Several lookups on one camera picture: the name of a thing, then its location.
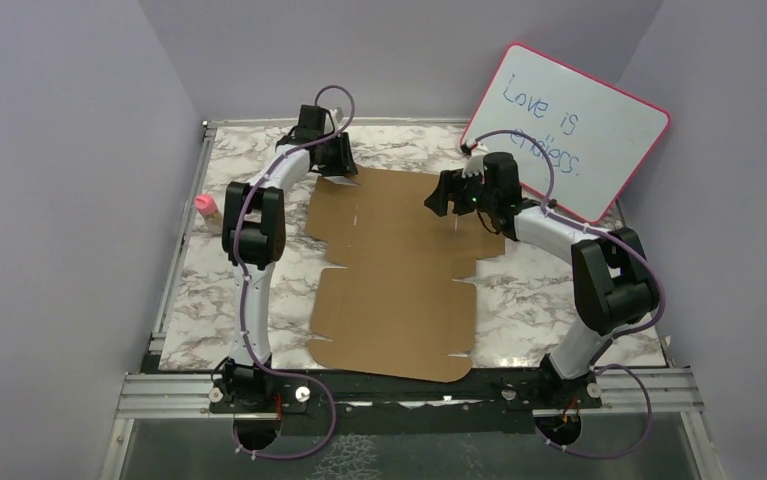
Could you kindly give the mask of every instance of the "cardboard sheet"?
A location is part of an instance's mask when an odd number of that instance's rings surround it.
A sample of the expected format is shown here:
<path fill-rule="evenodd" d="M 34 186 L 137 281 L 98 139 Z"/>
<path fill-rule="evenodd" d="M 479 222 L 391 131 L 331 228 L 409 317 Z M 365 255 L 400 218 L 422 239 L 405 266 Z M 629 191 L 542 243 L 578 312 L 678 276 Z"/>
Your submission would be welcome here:
<path fill-rule="evenodd" d="M 503 237 L 476 215 L 424 207 L 438 176 L 361 168 L 359 186 L 319 178 L 306 233 L 327 242 L 309 351 L 330 368 L 452 382 L 471 369 L 477 259 L 502 255 Z"/>

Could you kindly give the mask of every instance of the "metal frame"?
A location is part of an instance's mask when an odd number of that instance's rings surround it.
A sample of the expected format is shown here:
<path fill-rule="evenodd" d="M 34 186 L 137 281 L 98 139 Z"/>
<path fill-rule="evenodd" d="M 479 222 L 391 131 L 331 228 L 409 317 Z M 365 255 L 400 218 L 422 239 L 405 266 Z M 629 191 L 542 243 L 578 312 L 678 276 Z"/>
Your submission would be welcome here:
<path fill-rule="evenodd" d="M 692 371 L 688 368 L 634 369 L 651 396 L 656 413 L 700 413 L 704 403 Z M 598 378 L 601 387 L 599 409 L 581 410 L 581 415 L 604 415 L 645 412 L 645 401 L 639 386 L 622 372 L 605 373 Z M 212 380 L 207 374 L 127 375 L 118 402 L 116 420 L 142 418 L 238 418 L 276 419 L 273 413 L 214 414 L 209 412 L 209 390 Z M 452 403 L 464 398 L 452 399 Z M 549 416 L 560 410 L 534 410 L 535 416 Z"/>
<path fill-rule="evenodd" d="M 716 451 L 703 421 L 704 403 L 689 368 L 633 369 L 648 389 L 655 413 L 680 413 L 702 480 L 724 480 Z M 599 409 L 581 410 L 581 415 L 610 415 L 645 412 L 645 401 L 636 382 L 623 372 L 605 372 Z M 138 419 L 259 419 L 276 420 L 275 413 L 213 414 L 208 394 L 212 380 L 207 374 L 127 375 L 116 410 L 109 449 L 101 479 L 117 480 L 125 465 L 135 420 Z M 534 410 L 534 416 L 549 416 L 559 410 Z"/>
<path fill-rule="evenodd" d="M 188 238 L 192 232 L 192 208 L 195 196 L 203 187 L 203 181 L 206 178 L 206 170 L 209 165 L 209 159 L 212 157 L 212 147 L 215 146 L 216 127 L 209 126 L 208 122 L 203 122 L 206 128 L 203 134 L 203 144 L 200 148 L 195 178 L 192 187 L 189 190 L 189 196 L 186 199 L 186 206 L 183 209 L 183 218 L 180 222 L 180 231 L 177 233 L 177 249 L 174 250 L 174 256 L 171 258 L 171 268 L 168 270 L 168 276 L 165 279 L 165 287 L 162 289 L 162 298 L 159 303 L 159 311 L 153 324 L 154 336 L 157 333 L 165 332 L 168 329 L 166 319 L 168 311 L 174 307 L 174 300 L 177 297 L 177 285 L 180 283 L 180 274 L 183 270 L 183 263 L 186 260 L 186 251 L 188 250 Z"/>
<path fill-rule="evenodd" d="M 292 119 L 213 121 L 204 122 L 205 132 L 195 178 L 178 234 L 179 248 L 174 252 L 159 311 L 154 322 L 148 353 L 160 353 L 165 343 L 167 318 L 173 308 L 177 283 L 186 257 L 187 239 L 192 228 L 192 204 L 203 186 L 207 166 L 215 144 L 217 129 L 244 126 L 290 126 Z M 355 125 L 466 125 L 468 119 L 404 119 L 404 118 L 357 118 Z M 680 413 L 684 422 L 695 463 L 702 480 L 723 480 L 725 475 L 710 441 L 704 424 L 704 403 L 692 371 L 688 368 L 636 368 L 651 396 L 654 412 Z M 605 372 L 598 379 L 602 389 L 600 409 L 582 410 L 582 415 L 609 415 L 645 412 L 644 398 L 639 387 L 623 372 Z M 205 374 L 158 374 L 127 375 L 123 382 L 116 410 L 109 447 L 100 478 L 118 480 L 123 473 L 127 451 L 137 419 L 275 419 L 274 413 L 212 414 L 209 412 L 209 390 L 212 381 Z M 556 415 L 559 410 L 534 410 L 535 416 Z"/>

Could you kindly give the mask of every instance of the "white marble table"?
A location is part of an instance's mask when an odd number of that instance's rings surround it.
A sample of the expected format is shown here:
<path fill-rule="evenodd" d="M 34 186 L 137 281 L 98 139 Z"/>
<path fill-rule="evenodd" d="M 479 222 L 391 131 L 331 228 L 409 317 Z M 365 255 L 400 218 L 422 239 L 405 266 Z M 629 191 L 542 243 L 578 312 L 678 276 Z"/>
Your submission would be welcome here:
<path fill-rule="evenodd" d="M 286 128 L 227 127 L 216 137 L 203 191 L 223 211 L 224 189 L 258 172 L 271 157 Z M 353 126 L 354 159 L 363 166 L 438 173 L 459 168 L 461 127 Z M 322 368 L 309 355 L 309 318 L 325 243 L 303 234 L 306 206 L 315 184 L 310 174 L 286 196 L 287 242 L 271 288 L 269 336 L 273 366 Z M 614 224 L 608 217 L 607 224 Z M 536 366 L 556 345 L 576 315 L 571 267 L 547 253 L 507 240 L 507 253 L 478 262 L 476 342 L 470 353 L 476 367 Z M 235 283 L 221 239 L 210 236 L 195 219 L 177 298 L 169 313 L 162 370 L 212 368 L 230 351 L 234 331 Z M 623 337 L 601 363 L 663 366 L 659 340 L 652 330 Z"/>

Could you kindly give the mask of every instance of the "pink object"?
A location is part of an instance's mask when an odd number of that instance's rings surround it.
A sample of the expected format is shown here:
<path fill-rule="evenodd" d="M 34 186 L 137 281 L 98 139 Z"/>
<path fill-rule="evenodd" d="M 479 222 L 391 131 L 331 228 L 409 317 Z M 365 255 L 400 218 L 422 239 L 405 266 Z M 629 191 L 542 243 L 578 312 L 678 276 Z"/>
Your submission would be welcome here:
<path fill-rule="evenodd" d="M 215 199 L 208 193 L 202 193 L 195 197 L 195 208 L 201 215 L 210 215 L 218 211 Z"/>

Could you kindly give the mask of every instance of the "gray wall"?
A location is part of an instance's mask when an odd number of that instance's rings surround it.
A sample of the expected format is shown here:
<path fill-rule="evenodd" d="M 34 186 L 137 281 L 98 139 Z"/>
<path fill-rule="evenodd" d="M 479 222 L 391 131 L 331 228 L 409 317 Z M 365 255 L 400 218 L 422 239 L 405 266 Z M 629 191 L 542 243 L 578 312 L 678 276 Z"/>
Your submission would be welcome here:
<path fill-rule="evenodd" d="M 767 2 L 667 0 L 619 83 L 672 131 L 622 196 L 734 479 L 767 479 Z"/>
<path fill-rule="evenodd" d="M 615 82 L 662 0 L 141 3 L 198 113 L 238 119 L 330 83 L 361 116 L 468 117 L 513 41 Z"/>
<path fill-rule="evenodd" d="M 135 0 L 0 1 L 0 479 L 99 473 L 199 121 Z"/>

